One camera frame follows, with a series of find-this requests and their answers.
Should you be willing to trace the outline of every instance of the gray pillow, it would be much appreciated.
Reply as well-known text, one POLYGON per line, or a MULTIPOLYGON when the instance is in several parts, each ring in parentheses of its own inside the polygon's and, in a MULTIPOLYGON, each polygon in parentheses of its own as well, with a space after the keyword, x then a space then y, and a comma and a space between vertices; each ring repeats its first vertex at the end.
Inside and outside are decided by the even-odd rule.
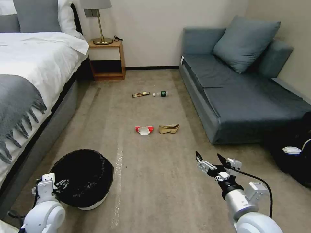
POLYGON ((215 45, 213 54, 236 72, 243 73, 269 45, 280 24, 235 16, 215 45))
POLYGON ((61 32, 58 22, 58 0, 13 0, 20 31, 61 32))
POLYGON ((0 15, 0 33, 20 32, 17 14, 0 15))

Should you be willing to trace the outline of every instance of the white duvet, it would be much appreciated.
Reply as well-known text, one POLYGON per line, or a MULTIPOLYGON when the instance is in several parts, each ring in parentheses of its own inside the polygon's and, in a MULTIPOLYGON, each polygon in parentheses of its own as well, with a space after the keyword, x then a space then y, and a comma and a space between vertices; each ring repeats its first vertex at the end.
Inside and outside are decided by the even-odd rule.
POLYGON ((13 158, 9 165, 0 160, 0 185, 40 124, 51 114, 64 84, 86 58, 88 47, 85 40, 61 32, 0 33, 0 74, 19 75, 29 80, 47 107, 43 115, 33 109, 39 123, 30 118, 33 130, 26 129, 28 139, 13 132, 21 149, 6 142, 13 158))

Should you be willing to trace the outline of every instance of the gray sofa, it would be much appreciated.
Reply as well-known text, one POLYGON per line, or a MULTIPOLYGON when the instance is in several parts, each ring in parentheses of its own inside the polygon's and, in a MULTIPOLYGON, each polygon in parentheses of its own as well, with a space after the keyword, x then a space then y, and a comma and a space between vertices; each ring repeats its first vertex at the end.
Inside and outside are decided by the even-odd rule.
POLYGON ((224 32, 185 28, 184 60, 179 66, 211 143, 259 142, 311 111, 311 105, 272 80, 290 56, 291 46, 274 40, 247 72, 238 74, 212 55, 224 32))

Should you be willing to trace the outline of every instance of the plastic bottle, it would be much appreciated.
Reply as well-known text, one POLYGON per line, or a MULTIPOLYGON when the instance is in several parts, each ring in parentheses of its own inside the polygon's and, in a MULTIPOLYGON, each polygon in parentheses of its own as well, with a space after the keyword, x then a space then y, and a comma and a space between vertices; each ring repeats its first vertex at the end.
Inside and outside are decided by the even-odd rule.
POLYGON ((168 96, 168 91, 161 91, 158 93, 153 93, 153 96, 166 97, 168 96))

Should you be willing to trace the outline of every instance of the white cup lid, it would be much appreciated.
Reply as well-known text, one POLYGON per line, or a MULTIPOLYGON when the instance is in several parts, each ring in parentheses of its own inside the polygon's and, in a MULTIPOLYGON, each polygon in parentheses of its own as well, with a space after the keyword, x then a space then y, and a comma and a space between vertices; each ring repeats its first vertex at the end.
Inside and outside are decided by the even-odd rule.
POLYGON ((297 147, 284 147, 283 151, 286 154, 292 154, 292 155, 299 155, 301 153, 301 150, 297 147))

